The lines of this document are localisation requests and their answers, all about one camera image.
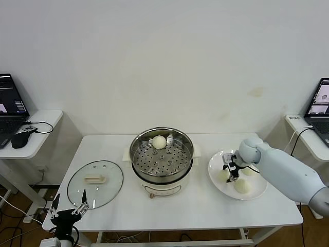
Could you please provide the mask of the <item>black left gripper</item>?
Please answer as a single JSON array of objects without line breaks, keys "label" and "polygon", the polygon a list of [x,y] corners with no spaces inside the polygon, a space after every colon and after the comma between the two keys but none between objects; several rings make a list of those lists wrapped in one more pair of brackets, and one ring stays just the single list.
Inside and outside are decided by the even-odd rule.
[{"label": "black left gripper", "polygon": [[50,220],[56,227],[54,236],[58,239],[73,239],[72,231],[75,229],[77,239],[80,233],[74,224],[82,219],[82,216],[89,209],[86,190],[83,190],[81,204],[76,209],[66,209],[57,211],[60,200],[60,194],[57,194],[51,203],[48,213],[51,215]]}]

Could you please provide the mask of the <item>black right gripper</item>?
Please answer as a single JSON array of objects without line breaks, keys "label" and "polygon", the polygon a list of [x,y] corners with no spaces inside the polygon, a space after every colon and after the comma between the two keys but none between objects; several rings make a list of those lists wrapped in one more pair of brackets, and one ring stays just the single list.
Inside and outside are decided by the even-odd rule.
[{"label": "black right gripper", "polygon": [[239,170],[243,169],[243,160],[238,154],[230,154],[229,165],[223,165],[222,170],[229,172],[227,183],[235,182],[239,178]]}]

